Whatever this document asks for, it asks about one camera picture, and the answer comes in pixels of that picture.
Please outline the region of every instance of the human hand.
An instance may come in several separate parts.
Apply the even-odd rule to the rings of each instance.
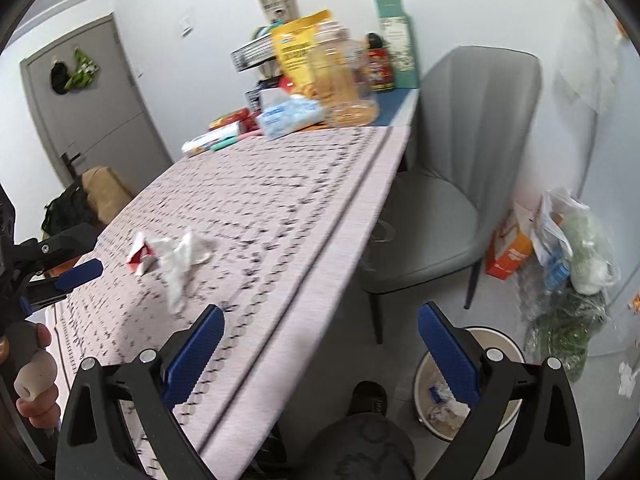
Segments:
[[[51,344],[51,333],[42,323],[37,324],[38,341],[42,346]],[[9,341],[0,338],[0,364],[9,356]],[[15,407],[18,412],[27,417],[34,428],[55,428],[60,418],[60,407],[56,404],[58,387],[53,384],[48,390],[42,392],[33,402],[18,399]]]

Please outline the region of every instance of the yellow snack package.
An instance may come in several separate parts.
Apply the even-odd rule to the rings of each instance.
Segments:
[[[331,19],[331,12],[321,10],[311,16],[305,16],[285,23],[271,30],[271,40],[276,58],[282,71],[293,81],[296,92],[310,96],[313,74],[306,53],[316,46],[314,33],[316,25]]]

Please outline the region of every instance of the black slipper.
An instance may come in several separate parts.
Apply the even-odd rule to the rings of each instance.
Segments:
[[[351,394],[347,415],[377,413],[386,415],[386,391],[378,383],[362,381],[356,384]]]

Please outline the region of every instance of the chair seat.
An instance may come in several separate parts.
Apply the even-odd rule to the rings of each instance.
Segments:
[[[418,171],[395,179],[380,219],[395,231],[388,242],[369,241],[360,281],[383,294],[427,282],[474,263],[478,212],[446,180]],[[383,225],[374,236],[384,232]]]

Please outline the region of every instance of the blue table surface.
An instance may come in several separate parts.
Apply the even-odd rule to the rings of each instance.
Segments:
[[[389,126],[398,109],[402,106],[404,98],[411,88],[395,88],[389,92],[376,92],[378,99],[378,118],[369,126]]]

